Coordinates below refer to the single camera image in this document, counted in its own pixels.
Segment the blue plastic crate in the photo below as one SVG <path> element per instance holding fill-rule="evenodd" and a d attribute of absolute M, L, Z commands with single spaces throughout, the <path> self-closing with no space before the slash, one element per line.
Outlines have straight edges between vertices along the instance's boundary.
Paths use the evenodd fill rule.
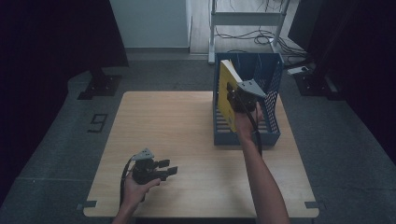
<path fill-rule="evenodd" d="M 217 104 L 219 97 L 219 63 L 231 60 L 242 80 L 254 80 L 267 94 L 264 99 L 259 98 L 264 119 L 259 123 L 262 144 L 273 146 L 280 136 L 276 121 L 275 107 L 277 92 L 283 71 L 283 60 L 278 53 L 217 53 L 215 61 L 215 81 L 213 91 L 213 127 L 216 146 L 240 145 L 236 133 L 233 133 L 225 118 L 220 114 Z"/>

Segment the black curtain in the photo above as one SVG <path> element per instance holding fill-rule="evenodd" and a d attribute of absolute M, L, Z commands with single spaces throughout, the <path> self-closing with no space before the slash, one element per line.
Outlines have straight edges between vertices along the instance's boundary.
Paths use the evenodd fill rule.
<path fill-rule="evenodd" d="M 108 0 L 0 1 L 1 202 L 56 118 L 67 81 L 128 66 Z"/>
<path fill-rule="evenodd" d="M 396 164 L 393 1 L 360 0 L 330 61 L 331 79 Z"/>

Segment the yellow book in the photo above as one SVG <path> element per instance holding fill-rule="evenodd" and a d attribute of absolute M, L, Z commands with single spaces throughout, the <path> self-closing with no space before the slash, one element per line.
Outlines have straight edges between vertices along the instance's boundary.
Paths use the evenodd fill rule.
<path fill-rule="evenodd" d="M 227 83 L 230 83 L 233 90 L 236 90 L 237 83 L 242 82 L 242 79 L 238 76 L 235 69 L 233 68 L 233 63 L 228 60 L 223 60 L 220 62 L 219 70 L 219 98 L 218 98 L 218 109 L 221 115 L 225 118 L 231 131 L 236 132 L 235 128 L 235 114 L 230 102 L 227 100 Z"/>

